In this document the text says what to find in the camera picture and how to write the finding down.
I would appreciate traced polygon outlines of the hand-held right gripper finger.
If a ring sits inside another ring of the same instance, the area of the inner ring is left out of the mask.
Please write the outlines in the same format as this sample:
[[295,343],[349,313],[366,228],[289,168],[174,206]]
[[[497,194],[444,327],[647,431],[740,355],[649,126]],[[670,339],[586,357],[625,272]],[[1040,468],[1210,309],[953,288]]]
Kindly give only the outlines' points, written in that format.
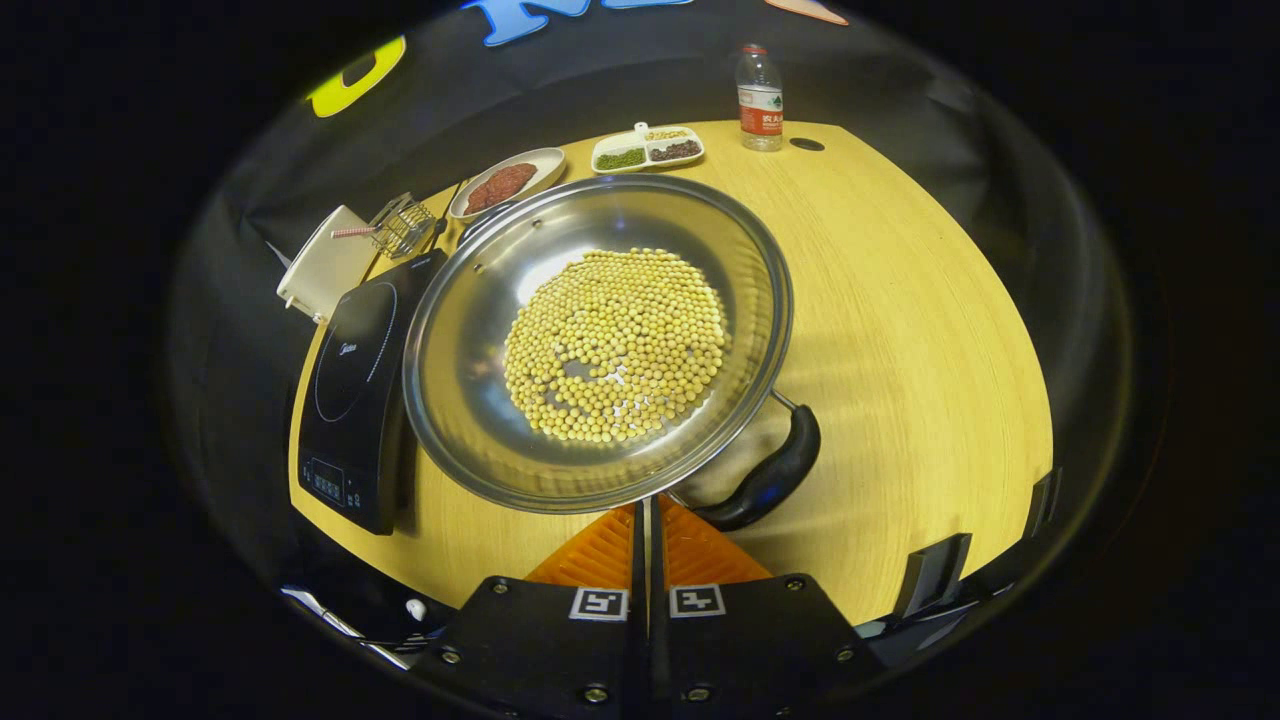
[[621,719],[645,635],[644,511],[613,509],[526,577],[488,577],[415,666],[484,719]]
[[650,666],[669,719],[829,719],[886,666],[808,574],[773,575],[680,503],[653,507]]

